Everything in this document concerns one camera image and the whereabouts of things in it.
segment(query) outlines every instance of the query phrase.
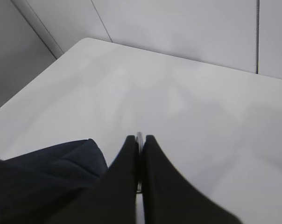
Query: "gray partition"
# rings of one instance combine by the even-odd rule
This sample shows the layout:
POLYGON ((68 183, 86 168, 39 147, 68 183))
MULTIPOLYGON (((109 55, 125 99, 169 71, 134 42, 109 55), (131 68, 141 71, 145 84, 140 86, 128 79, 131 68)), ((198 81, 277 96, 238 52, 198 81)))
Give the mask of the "gray partition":
POLYGON ((0 107, 55 61, 10 0, 0 0, 0 107))

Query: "gray wall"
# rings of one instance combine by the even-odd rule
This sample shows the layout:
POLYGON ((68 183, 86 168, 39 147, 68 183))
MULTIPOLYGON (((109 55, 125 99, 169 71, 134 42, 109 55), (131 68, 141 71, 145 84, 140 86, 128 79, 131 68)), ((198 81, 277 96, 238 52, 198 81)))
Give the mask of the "gray wall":
POLYGON ((55 58, 10 0, 0 0, 0 107, 55 58))
POLYGON ((261 0, 259 73, 282 79, 282 0, 261 0))
POLYGON ((13 1, 63 52, 92 37, 256 72, 257 0, 13 1))

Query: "wall seam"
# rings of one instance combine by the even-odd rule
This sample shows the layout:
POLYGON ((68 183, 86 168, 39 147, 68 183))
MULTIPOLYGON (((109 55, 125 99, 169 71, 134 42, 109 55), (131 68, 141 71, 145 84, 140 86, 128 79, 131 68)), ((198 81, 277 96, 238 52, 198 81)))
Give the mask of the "wall seam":
MULTIPOLYGON (((56 42, 56 40, 54 39, 54 37, 51 35, 51 33, 49 32, 49 30, 45 27, 44 23, 41 21, 41 19, 38 17, 38 15, 36 14, 36 12, 33 10, 33 8, 30 6, 30 4, 28 3, 27 0, 22 0, 23 2, 25 2, 26 5, 28 5, 28 7, 30 8, 30 10, 33 12, 33 14, 36 16, 36 18, 38 19, 38 21, 40 22, 40 24, 43 26, 43 28, 45 29, 45 31, 49 34, 49 36, 51 37, 51 39, 54 41, 54 43, 56 44, 56 46, 59 48, 59 50, 62 52, 62 54, 64 53, 64 51, 61 49, 61 47, 59 46, 59 44, 56 42)), ((51 50, 49 48, 49 46, 45 43, 45 41, 42 39, 42 37, 37 33, 37 31, 34 29, 34 27, 32 26, 32 24, 30 23, 30 21, 28 20, 28 18, 26 18, 26 16, 24 15, 24 13, 19 9, 19 7, 16 5, 16 3, 14 1, 12 1, 12 3, 14 4, 14 6, 16 7, 16 9, 20 12, 20 14, 23 16, 23 18, 26 20, 26 22, 29 24, 29 26, 33 29, 33 31, 36 33, 36 35, 39 37, 39 39, 43 42, 43 44, 47 47, 47 49, 51 52, 51 54, 54 56, 55 59, 58 59, 58 57, 55 55, 55 53, 53 52, 53 50, 51 50)))
POLYGON ((97 8, 95 7, 95 4, 93 3, 92 0, 90 0, 90 1, 91 1, 91 3, 92 3, 92 5, 93 5, 93 7, 94 7, 94 9, 95 9, 95 11, 96 11, 96 13, 98 14, 98 17, 99 17, 101 23, 103 24, 103 27, 105 28, 105 31, 106 31, 106 33, 108 34, 109 38, 110 38, 110 41, 113 43, 112 38, 111 38, 110 34, 108 33, 108 30, 107 30, 106 26, 104 25, 104 22, 103 22, 102 18, 100 17, 97 8))
POLYGON ((259 28, 260 28, 260 0, 256 2, 256 74, 259 73, 259 28))

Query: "black object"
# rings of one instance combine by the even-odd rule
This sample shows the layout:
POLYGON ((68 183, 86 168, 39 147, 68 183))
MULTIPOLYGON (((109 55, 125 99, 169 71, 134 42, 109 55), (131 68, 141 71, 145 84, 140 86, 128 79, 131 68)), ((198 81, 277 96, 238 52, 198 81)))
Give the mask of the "black object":
POLYGON ((241 223, 191 186, 154 136, 143 150, 138 142, 128 136, 108 170, 93 140, 0 161, 0 223, 134 224, 138 181, 146 224, 241 223))
POLYGON ((179 174, 148 135, 142 151, 142 191, 146 224, 240 224, 179 174))

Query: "white table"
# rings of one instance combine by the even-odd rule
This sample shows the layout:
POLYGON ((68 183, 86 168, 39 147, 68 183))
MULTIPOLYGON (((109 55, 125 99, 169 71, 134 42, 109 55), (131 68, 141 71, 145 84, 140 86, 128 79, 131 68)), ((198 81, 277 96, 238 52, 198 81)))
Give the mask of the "white table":
POLYGON ((0 108, 0 158, 93 138, 110 164, 153 134, 248 224, 282 224, 282 80, 83 39, 0 108))

